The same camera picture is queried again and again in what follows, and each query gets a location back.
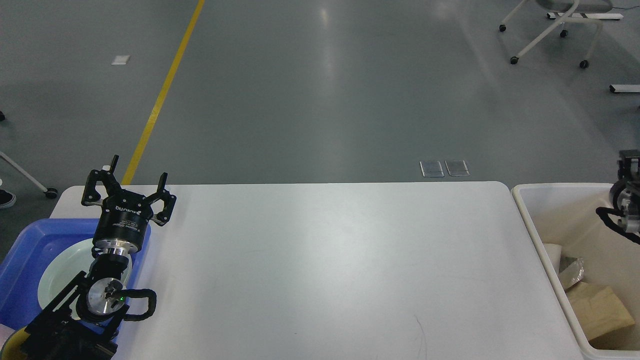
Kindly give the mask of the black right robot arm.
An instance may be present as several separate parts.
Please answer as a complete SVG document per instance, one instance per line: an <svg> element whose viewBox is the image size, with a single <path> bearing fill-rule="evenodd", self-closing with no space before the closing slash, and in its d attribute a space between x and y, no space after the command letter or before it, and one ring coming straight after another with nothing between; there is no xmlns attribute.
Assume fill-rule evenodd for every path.
<svg viewBox="0 0 640 360"><path fill-rule="evenodd" d="M640 151L619 151L617 181L609 191L612 207L597 207L602 223L625 239L640 244Z"/></svg>

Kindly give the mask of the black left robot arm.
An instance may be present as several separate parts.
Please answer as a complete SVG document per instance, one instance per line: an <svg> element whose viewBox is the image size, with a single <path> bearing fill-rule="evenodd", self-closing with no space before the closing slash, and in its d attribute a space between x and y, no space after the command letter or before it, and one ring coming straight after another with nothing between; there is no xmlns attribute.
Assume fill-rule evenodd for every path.
<svg viewBox="0 0 640 360"><path fill-rule="evenodd" d="M128 288L124 274L144 248L149 224L167 224L177 198L167 190L165 172L152 194L124 189L114 175L118 159L87 176L81 204L100 208L93 262L25 326L18 352L26 360L110 360L121 323L145 321L156 310L157 294Z"/></svg>

